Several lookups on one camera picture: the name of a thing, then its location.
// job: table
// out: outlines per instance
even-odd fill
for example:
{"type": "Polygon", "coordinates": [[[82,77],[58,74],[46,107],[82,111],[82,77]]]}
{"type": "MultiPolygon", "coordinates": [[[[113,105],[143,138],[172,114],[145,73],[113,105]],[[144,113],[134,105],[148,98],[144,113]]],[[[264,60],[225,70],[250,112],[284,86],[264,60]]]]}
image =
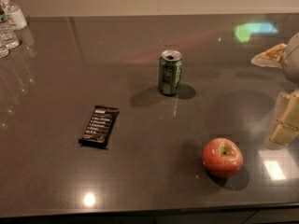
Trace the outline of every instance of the table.
{"type": "Polygon", "coordinates": [[[250,60],[287,44],[298,22],[298,14],[30,18],[21,45],[0,60],[0,217],[253,208],[245,219],[257,206],[295,206],[298,139],[263,145],[279,93],[295,86],[250,60]],[[174,97],[157,91],[165,49],[183,55],[174,97]],[[95,105],[120,109],[108,150],[78,143],[95,105]],[[201,163],[215,137],[244,156],[227,180],[201,163]],[[272,179],[266,161],[284,177],[272,179]]]}

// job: soda can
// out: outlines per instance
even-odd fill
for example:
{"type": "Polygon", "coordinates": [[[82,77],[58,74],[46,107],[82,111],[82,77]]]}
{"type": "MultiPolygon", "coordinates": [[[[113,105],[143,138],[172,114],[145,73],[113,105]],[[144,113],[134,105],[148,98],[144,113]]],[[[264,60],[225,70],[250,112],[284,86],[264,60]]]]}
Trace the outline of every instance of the soda can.
{"type": "Polygon", "coordinates": [[[177,50],[165,50],[159,59],[159,91],[165,95],[178,93],[181,66],[181,54],[177,50]]]}

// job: bottle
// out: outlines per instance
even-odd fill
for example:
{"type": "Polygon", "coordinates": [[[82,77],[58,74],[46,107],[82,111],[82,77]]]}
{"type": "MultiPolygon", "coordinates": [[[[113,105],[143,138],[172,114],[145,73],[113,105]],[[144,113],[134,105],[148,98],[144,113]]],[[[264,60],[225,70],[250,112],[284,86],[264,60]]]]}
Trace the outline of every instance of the bottle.
{"type": "Polygon", "coordinates": [[[7,56],[8,53],[8,48],[0,36],[0,58],[7,56]]]}
{"type": "Polygon", "coordinates": [[[20,44],[1,6],[0,6],[0,37],[2,38],[2,40],[4,41],[8,49],[14,49],[18,47],[20,44]]]}
{"type": "Polygon", "coordinates": [[[20,30],[27,26],[27,21],[18,5],[9,0],[0,0],[0,4],[6,12],[9,24],[13,30],[20,30]]]}

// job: red apple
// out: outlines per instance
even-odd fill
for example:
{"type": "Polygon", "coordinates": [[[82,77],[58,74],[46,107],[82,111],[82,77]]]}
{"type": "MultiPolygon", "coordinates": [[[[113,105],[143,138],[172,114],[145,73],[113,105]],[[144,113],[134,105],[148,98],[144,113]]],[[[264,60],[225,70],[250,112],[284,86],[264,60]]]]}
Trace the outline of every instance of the red apple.
{"type": "Polygon", "coordinates": [[[202,153],[203,164],[214,176],[227,178],[235,175],[243,165],[238,146],[226,138],[209,141],[202,153]]]}

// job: silver can lid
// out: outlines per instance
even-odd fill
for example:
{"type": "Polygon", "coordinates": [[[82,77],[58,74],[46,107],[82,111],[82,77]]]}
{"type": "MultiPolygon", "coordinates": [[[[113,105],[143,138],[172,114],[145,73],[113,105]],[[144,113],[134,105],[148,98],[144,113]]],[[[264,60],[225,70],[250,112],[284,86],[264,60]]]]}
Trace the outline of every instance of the silver can lid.
{"type": "Polygon", "coordinates": [[[165,50],[162,57],[169,62],[177,62],[181,59],[181,54],[177,50],[165,50]]]}

